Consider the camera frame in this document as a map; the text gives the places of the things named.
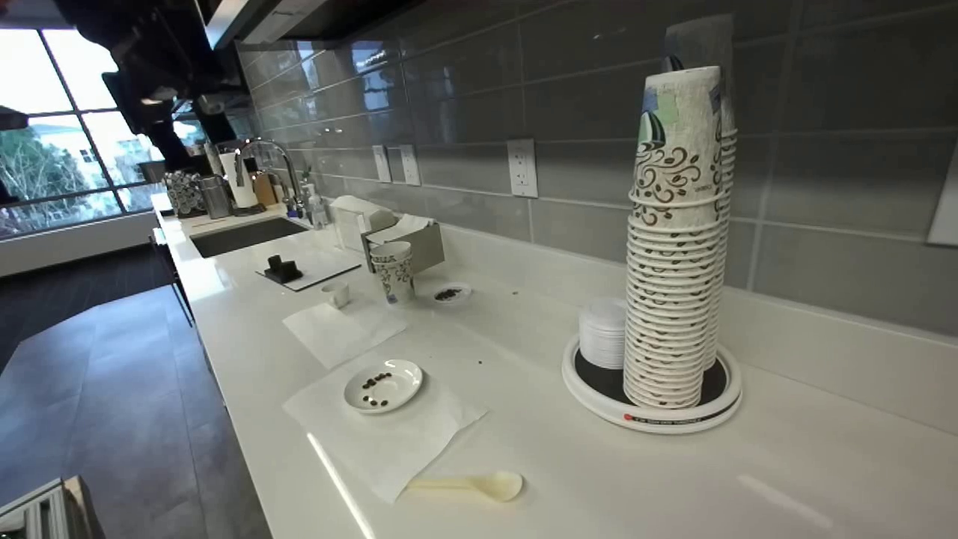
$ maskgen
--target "kitchen counter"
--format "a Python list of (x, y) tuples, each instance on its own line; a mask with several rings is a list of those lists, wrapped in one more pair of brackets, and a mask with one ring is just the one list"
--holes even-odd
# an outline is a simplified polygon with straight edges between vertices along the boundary
[[(667, 437), (613, 426), (561, 379), (575, 305), (449, 263), (417, 275), (419, 294), (465, 281), (469, 302), (397, 309), (408, 328), (376, 350), (490, 410), (427, 474), (512, 470), (525, 491), (509, 504), (436, 491), (386, 504), (323, 451), (324, 433), (311, 443), (282, 409), (328, 372), (283, 325), (324, 293), (294, 293), (254, 273), (276, 252), (335, 248), (334, 234), (208, 259), (190, 240), (282, 214), (274, 206), (211, 222), (157, 212), (275, 539), (931, 538), (958, 528), (958, 437), (748, 365), (742, 406), (714, 430)], [(338, 279), (381, 297), (364, 267)]]

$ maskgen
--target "window frame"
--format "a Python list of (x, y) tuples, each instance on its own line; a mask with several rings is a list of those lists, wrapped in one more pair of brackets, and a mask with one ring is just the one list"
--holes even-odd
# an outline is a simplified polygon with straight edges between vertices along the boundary
[(70, 109), (27, 114), (27, 118), (32, 120), (34, 118), (44, 118), (49, 116), (75, 117), (77, 121), (80, 123), (80, 128), (82, 129), (83, 134), (86, 136), (86, 140), (90, 145), (89, 153), (93, 159), (92, 161), (89, 161), (89, 162), (97, 163), (98, 165), (100, 165), (100, 173), (103, 175), (103, 178), (106, 180), (106, 187), (101, 187), (97, 189), (88, 189), (86, 191), (77, 191), (75, 193), (54, 195), (54, 196), (45, 197), (42, 199), (24, 199), (24, 200), (18, 200), (16, 202), (4, 203), (4, 204), (0, 204), (0, 210), (6, 209), (6, 208), (15, 208), (19, 206), (29, 206), (29, 205), (39, 204), (41, 202), (47, 202), (51, 200), (72, 199), (72, 198), (81, 197), (84, 195), (92, 195), (96, 193), (103, 193), (106, 191), (110, 191), (113, 193), (113, 199), (116, 200), (117, 207), (120, 208), (120, 213), (117, 215), (93, 218), (93, 219), (89, 219), (85, 221), (80, 221), (77, 223), (69, 223), (63, 226), (51, 226), (49, 228), (43, 228), (40, 230), (30, 230), (30, 231), (21, 232), (18, 234), (11, 234), (9, 236), (0, 236), (0, 242), (13, 239), (13, 238), (22, 238), (25, 236), (31, 236), (34, 234), (42, 234), (45, 232), (49, 232), (51, 230), (60, 230), (62, 228), (70, 228), (73, 226), (81, 226), (81, 225), (90, 224), (90, 223), (109, 221), (111, 219), (117, 219), (117, 218), (129, 216), (129, 215), (136, 215), (136, 214), (141, 214), (141, 213), (146, 213), (148, 211), (151, 211), (151, 209), (149, 208), (132, 210), (132, 211), (127, 209), (123, 204), (123, 200), (120, 197), (119, 191), (121, 189), (131, 189), (131, 188), (139, 187), (142, 185), (149, 185), (155, 182), (138, 181), (134, 183), (125, 183), (125, 184), (117, 185), (114, 182), (113, 177), (110, 175), (109, 171), (106, 168), (106, 163), (103, 161), (103, 156), (100, 154), (100, 150), (97, 148), (97, 145), (93, 141), (93, 136), (90, 133), (90, 128), (86, 125), (86, 122), (83, 119), (84, 114), (97, 113), (97, 112), (119, 112), (120, 111), (119, 108), (115, 106), (110, 108), (78, 108), (77, 101), (74, 99), (73, 93), (70, 92), (70, 86), (67, 85), (66, 79), (63, 77), (63, 72), (60, 70), (59, 63), (57, 62), (57, 58), (54, 56), (53, 50), (50, 48), (50, 43), (47, 42), (47, 38), (43, 34), (42, 30), (35, 30), (35, 31), (40, 38), (40, 42), (43, 44), (43, 50), (46, 52), (47, 58), (50, 60), (50, 63), (54, 67), (54, 72), (57, 74), (57, 79), (59, 80), (60, 86), (63, 88), (63, 91), (66, 93), (67, 100), (70, 103)]

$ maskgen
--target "faucet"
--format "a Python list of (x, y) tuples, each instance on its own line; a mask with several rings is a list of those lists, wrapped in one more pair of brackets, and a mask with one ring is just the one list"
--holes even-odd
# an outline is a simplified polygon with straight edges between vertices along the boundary
[(271, 148), (274, 148), (276, 151), (283, 156), (283, 161), (286, 164), (286, 173), (289, 175), (289, 184), (292, 186), (292, 197), (289, 195), (289, 189), (286, 187), (286, 184), (280, 180), (280, 187), (283, 188), (283, 203), (286, 205), (286, 214), (289, 217), (302, 218), (303, 212), (306, 210), (306, 205), (303, 202), (303, 189), (300, 182), (296, 180), (296, 169), (293, 167), (292, 161), (289, 160), (289, 153), (286, 152), (286, 148), (280, 145), (280, 143), (264, 139), (260, 137), (247, 138), (243, 141), (242, 146), (236, 150), (236, 173), (237, 173), (237, 186), (242, 187), (243, 178), (245, 174), (242, 173), (242, 155), (250, 147), (265, 145)]

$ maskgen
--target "tile backsplash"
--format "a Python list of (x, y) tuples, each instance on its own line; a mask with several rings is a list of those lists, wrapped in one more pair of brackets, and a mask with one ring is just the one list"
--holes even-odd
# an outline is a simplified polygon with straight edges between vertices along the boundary
[[(240, 60), (262, 136), (323, 196), (624, 261), (645, 77), (668, 25), (721, 12), (740, 128), (727, 283), (958, 335), (958, 249), (924, 244), (958, 138), (954, 2), (428, 0), (335, 49)], [(520, 137), (539, 199), (510, 194)]]

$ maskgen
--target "white plastic spoon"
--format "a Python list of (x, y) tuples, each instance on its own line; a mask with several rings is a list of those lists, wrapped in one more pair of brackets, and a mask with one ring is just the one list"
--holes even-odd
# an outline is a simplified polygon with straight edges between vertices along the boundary
[(435, 480), (412, 480), (412, 488), (477, 490), (497, 502), (508, 502), (522, 490), (522, 476), (515, 472), (494, 472), (485, 476), (463, 476)]

